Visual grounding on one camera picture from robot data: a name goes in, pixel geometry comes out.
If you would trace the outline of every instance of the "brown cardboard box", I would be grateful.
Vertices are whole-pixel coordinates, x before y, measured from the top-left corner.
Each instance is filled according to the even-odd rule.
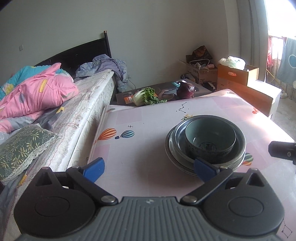
[[[217,79],[218,79],[218,69],[215,67],[214,69],[198,69],[193,67],[191,64],[186,63],[180,60],[187,66],[187,72],[192,74],[193,77],[196,79],[196,83],[202,84],[205,82],[210,82],[214,86],[217,86]]]
[[[217,90],[230,89],[266,116],[272,118],[279,105],[281,89],[260,80],[249,86],[219,79]]]
[[[259,75],[259,68],[246,65],[245,70],[229,68],[218,64],[218,79],[230,80],[244,86],[256,81]]]

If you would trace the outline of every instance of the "blanket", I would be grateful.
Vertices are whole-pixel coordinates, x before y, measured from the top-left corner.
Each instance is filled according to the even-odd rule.
[[[60,66],[56,63],[26,79],[0,101],[0,140],[78,94],[72,77],[56,74]]]
[[[8,95],[17,85],[21,82],[30,78],[36,74],[41,73],[46,70],[50,65],[43,66],[25,66],[21,68],[17,73],[15,73],[6,83],[0,87],[0,100],[4,98],[4,96]],[[60,74],[65,72],[62,69],[57,69],[56,74]]]

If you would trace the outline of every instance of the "lace trim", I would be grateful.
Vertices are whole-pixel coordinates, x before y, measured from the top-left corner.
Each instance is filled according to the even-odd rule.
[[[57,139],[57,136],[54,135],[47,142],[43,143],[40,147],[33,150],[30,155],[23,161],[21,165],[19,165],[8,177],[3,178],[1,182],[8,182],[10,179],[15,176],[20,175],[24,170],[28,168],[28,166],[32,163],[33,159],[37,158],[41,153],[43,153],[50,144],[52,144]]]

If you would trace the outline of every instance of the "black headboard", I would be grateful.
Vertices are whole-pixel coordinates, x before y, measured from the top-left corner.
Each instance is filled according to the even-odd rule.
[[[68,49],[64,52],[52,56],[36,66],[53,65],[54,63],[62,63],[61,68],[67,71],[72,77],[75,76],[77,68],[100,54],[107,54],[111,57],[110,46],[107,31],[104,31],[104,38],[94,40],[85,44]]]

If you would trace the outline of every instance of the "crumpled clothes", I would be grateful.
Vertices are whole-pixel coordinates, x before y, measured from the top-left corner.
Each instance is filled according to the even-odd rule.
[[[74,82],[84,77],[93,76],[94,74],[106,69],[112,69],[112,71],[116,74],[115,80],[118,86],[118,91],[126,91],[126,83],[128,82],[126,63],[120,59],[110,58],[106,54],[96,56],[93,58],[92,62],[80,65],[80,67],[76,70],[76,79]]]

